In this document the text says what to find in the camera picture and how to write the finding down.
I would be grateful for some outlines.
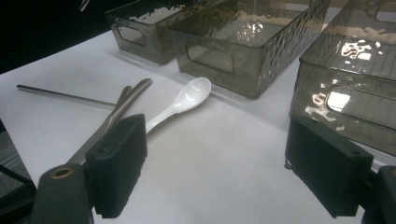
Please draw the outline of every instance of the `white spoon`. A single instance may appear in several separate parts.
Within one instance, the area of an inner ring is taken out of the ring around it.
[[[198,77],[189,82],[178,94],[176,100],[161,114],[146,123],[146,133],[169,117],[191,110],[202,103],[210,93],[212,86],[209,79]]]

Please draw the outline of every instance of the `spoon handle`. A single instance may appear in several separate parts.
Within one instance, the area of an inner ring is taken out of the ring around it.
[[[172,106],[169,106],[163,112],[161,112],[161,114],[157,115],[154,119],[146,123],[146,133],[149,133],[159,123],[175,115],[176,113],[177,112],[175,112],[175,109]]]

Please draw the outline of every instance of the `metal rod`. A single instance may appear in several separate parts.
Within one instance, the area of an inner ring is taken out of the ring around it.
[[[47,90],[39,89],[39,88],[36,88],[36,87],[18,85],[17,88],[18,88],[18,90],[21,90],[21,91],[39,91],[39,92],[44,92],[44,93],[47,93],[47,94],[54,94],[54,95],[60,95],[60,96],[70,97],[70,98],[79,99],[79,100],[90,101],[90,102],[94,102],[94,103],[101,104],[101,105],[110,105],[110,106],[113,106],[113,107],[116,106],[115,104],[104,102],[104,101],[93,100],[93,99],[90,99],[90,98],[70,95],[70,94],[61,93],[61,92],[57,92],[57,91],[47,91]]]
[[[84,11],[85,7],[90,3],[90,0],[82,0],[81,4],[79,5],[79,10]]]

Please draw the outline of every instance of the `table surface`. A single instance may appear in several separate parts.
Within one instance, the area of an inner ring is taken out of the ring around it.
[[[296,59],[258,99],[213,85],[208,99],[148,135],[148,157],[121,216],[95,223],[361,223],[332,218],[284,168]],[[126,85],[152,85],[124,117],[152,119],[190,80],[118,49],[107,32],[0,76],[0,118],[37,184],[100,126],[111,107],[19,91],[18,84],[117,102]]]

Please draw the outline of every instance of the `gray translucent container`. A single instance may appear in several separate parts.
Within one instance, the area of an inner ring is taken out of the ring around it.
[[[176,55],[168,26],[217,1],[139,0],[108,11],[106,17],[121,50],[166,64]]]
[[[292,114],[396,156],[395,1],[349,1],[300,62]]]
[[[318,37],[328,6],[328,0],[221,1],[171,25],[178,67],[257,98]]]

